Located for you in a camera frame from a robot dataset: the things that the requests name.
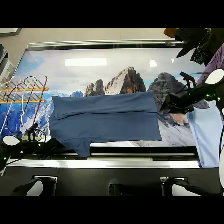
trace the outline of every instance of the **screen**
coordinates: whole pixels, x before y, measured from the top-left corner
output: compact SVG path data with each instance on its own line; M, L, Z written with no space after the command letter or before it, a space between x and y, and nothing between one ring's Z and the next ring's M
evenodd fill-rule
M26 51L15 72L15 79L37 76L43 83L45 102L40 104L36 116L38 128L50 136L49 116L53 112L52 96L91 97L108 94L128 94L153 91L158 111L168 93L175 93L186 82L180 76L183 71L197 80L205 69L190 61L192 52L176 58L181 48L133 48L133 49L71 49ZM37 103L29 103L22 117L21 104L12 104L8 121L4 119L9 105L0 106L1 138L32 125ZM92 146L175 147L195 146L187 116L158 112L162 141L127 141L93 143Z

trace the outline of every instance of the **purple object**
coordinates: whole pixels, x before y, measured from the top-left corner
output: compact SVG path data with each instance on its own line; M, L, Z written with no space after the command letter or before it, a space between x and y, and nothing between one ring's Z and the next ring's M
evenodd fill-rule
M204 70L204 74L198 79L198 84L206 79L214 70L222 68L224 69L224 44L217 50Z

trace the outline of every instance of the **sky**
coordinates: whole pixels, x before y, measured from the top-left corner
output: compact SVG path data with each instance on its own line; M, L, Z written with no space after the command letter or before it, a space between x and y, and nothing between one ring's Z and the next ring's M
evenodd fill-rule
M204 65L191 62L192 51L176 59L180 48L136 48L136 49L72 49L26 51L15 76L46 75L47 87L51 91L71 94L75 91L85 92L91 83L102 79L104 86L128 66L134 67L143 78L146 89L161 72L174 75L178 81L181 71L191 74L203 72ZM66 59L104 58L104 66L65 66ZM156 67L150 67L150 61Z

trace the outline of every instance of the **beige wall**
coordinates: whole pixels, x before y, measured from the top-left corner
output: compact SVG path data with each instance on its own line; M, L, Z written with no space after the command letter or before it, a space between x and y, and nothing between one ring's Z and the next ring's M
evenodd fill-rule
M0 37L16 66L29 43L73 40L170 39L165 28L22 28L19 35Z

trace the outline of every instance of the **light blue cloth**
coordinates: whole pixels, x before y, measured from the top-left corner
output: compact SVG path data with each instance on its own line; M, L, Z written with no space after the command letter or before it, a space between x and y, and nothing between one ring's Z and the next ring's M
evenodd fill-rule
M222 119L218 108L194 108L188 113L191 131L196 141L196 147L204 168L219 166L219 143L222 132Z
M161 141L152 92L52 99L51 137L81 157L92 142Z

